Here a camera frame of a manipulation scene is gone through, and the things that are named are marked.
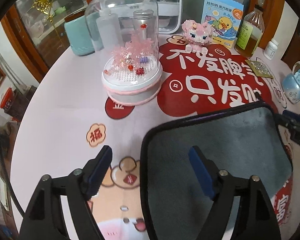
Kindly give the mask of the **cartoon printed tablecloth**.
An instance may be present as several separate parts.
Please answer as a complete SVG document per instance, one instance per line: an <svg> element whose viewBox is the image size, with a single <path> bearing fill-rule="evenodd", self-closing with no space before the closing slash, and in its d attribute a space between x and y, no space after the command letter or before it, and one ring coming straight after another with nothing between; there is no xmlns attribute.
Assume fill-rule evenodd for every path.
<svg viewBox="0 0 300 240"><path fill-rule="evenodd" d="M104 145L113 161L100 192L89 203L106 239L147 239L139 193L140 147L145 134L159 124L186 116L249 103L254 93L281 112L300 114L281 82L289 67L268 61L261 49L254 59L265 62L273 77L256 77L233 49L211 45L205 54L188 53L179 35L159 37L162 87L151 101L123 106L108 97L102 69L108 56L79 57L68 49L36 90L15 142L11 183L26 208L40 178L68 175L93 159Z"/></svg>

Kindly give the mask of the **purple and grey towel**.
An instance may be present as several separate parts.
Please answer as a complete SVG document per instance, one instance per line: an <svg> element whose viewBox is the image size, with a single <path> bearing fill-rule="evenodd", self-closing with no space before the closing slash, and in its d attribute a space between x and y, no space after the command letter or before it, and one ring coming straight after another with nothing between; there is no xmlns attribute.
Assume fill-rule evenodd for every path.
<svg viewBox="0 0 300 240"><path fill-rule="evenodd" d="M274 114L260 100L148 131L140 152L140 197L149 238L198 239L213 202L190 164L193 146L234 177L258 176L271 201L292 174ZM224 236L231 238L238 206L235 197Z"/></svg>

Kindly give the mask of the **teal cylindrical container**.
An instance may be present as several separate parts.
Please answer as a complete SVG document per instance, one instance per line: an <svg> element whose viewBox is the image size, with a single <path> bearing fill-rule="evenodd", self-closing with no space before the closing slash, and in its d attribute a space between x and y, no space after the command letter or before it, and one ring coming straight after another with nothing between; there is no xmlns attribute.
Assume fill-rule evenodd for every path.
<svg viewBox="0 0 300 240"><path fill-rule="evenodd" d="M85 56L95 52L83 15L69 15L65 19L64 29L72 52Z"/></svg>

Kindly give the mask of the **small white pill bottle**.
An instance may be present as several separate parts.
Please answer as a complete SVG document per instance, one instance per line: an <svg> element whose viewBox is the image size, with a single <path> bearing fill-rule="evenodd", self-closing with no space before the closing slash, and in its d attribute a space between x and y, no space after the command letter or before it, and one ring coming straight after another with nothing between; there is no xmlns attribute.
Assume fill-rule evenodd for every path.
<svg viewBox="0 0 300 240"><path fill-rule="evenodd" d="M278 45L279 43L274 38L272 38L268 42L265 50L263 51L264 57L267 58L268 60L272 60L278 49Z"/></svg>

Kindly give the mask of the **blue duck carton box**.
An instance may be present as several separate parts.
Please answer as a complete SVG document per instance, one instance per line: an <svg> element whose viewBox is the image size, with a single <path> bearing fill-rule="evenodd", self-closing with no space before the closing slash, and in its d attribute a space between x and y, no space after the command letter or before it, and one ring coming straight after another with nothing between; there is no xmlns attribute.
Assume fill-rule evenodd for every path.
<svg viewBox="0 0 300 240"><path fill-rule="evenodd" d="M243 10L242 0L204 0L201 22L211 25L213 42L232 48Z"/></svg>

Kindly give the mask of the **wooden glass door cabinet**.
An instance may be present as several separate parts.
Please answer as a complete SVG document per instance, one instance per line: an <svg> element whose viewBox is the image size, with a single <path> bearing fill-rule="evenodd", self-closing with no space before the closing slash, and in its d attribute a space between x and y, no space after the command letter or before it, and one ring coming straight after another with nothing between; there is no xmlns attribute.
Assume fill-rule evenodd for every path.
<svg viewBox="0 0 300 240"><path fill-rule="evenodd" d="M70 46L65 19L86 6L87 0L16 0L6 12L4 32L38 82Z"/></svg>

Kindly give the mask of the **oil bottle with green label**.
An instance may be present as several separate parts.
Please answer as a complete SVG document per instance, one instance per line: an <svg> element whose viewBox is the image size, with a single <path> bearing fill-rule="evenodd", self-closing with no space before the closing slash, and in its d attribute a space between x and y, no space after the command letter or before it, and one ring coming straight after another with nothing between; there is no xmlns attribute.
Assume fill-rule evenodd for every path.
<svg viewBox="0 0 300 240"><path fill-rule="evenodd" d="M251 58L258 47L264 33L263 8L254 6L254 10L247 14L238 32L235 49L243 57Z"/></svg>

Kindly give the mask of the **red plastic basket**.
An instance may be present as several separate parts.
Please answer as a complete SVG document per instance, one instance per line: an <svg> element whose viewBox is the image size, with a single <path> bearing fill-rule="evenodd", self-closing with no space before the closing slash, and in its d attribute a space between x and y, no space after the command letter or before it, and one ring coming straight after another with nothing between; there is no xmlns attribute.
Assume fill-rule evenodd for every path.
<svg viewBox="0 0 300 240"><path fill-rule="evenodd" d="M12 102L13 98L14 98L13 89L9 87L1 98L0 108L4 109L9 102Z"/></svg>

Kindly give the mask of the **translucent white squeeze bottle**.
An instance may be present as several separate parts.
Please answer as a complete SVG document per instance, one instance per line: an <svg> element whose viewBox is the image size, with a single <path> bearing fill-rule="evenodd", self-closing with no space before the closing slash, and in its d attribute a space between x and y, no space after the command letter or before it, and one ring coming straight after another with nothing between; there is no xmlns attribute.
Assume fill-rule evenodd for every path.
<svg viewBox="0 0 300 240"><path fill-rule="evenodd" d="M109 8L102 9L99 11L96 23L106 50L112 51L123 44L119 17L116 13L111 13Z"/></svg>

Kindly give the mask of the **glass dome pink flower ornament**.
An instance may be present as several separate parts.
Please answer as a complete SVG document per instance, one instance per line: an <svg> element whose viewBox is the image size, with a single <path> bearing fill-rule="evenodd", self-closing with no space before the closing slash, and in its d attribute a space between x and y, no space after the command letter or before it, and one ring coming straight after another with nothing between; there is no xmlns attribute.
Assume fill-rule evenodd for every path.
<svg viewBox="0 0 300 240"><path fill-rule="evenodd" d="M96 19L109 8L119 17L123 44L112 51L104 48ZM133 12L154 11L153 39L140 40L133 26ZM101 68L101 81L115 103L136 106L149 102L161 89L157 0L92 0L85 10L85 21Z"/></svg>

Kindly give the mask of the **pink brick block figure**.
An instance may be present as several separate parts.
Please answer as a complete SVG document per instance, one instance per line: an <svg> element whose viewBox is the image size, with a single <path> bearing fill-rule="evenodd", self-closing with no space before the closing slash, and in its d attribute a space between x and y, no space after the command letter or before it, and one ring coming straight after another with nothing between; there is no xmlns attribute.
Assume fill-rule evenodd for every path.
<svg viewBox="0 0 300 240"><path fill-rule="evenodd" d="M212 41L213 27L207 22L197 23L194 20L185 20L181 28L188 41L185 47L187 53L201 52L202 48Z"/></svg>

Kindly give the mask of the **blue snow globe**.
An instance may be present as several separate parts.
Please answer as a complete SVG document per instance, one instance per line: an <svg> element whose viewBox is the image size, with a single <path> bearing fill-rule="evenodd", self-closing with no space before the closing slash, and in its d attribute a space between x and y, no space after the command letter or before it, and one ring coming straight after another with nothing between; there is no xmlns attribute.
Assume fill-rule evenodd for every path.
<svg viewBox="0 0 300 240"><path fill-rule="evenodd" d="M300 101L300 61L293 66L292 72L282 81L285 96L292 104Z"/></svg>

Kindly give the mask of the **silver metal can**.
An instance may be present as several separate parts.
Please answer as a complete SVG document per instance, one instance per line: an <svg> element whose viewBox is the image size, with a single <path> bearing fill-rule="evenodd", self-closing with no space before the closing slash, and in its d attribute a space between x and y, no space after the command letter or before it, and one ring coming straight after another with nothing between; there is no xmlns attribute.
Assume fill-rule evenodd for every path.
<svg viewBox="0 0 300 240"><path fill-rule="evenodd" d="M133 26L140 40L153 39L154 34L154 11L136 10L133 12Z"/></svg>

